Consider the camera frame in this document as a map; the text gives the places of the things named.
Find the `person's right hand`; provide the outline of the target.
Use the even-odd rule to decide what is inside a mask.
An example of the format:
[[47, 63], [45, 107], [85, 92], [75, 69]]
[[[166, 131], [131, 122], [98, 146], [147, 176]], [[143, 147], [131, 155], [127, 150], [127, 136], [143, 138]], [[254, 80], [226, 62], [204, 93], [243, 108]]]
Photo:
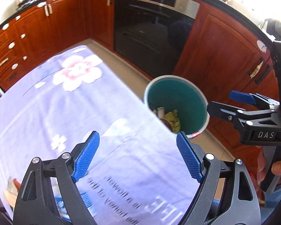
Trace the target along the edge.
[[[265, 157], [263, 154], [263, 149], [261, 148], [261, 152], [257, 159], [258, 167], [257, 167], [257, 184], [260, 185], [261, 181], [265, 179]], [[281, 161], [275, 162], [272, 165], [272, 173], [276, 176], [280, 176], [280, 180], [278, 184], [281, 184]]]

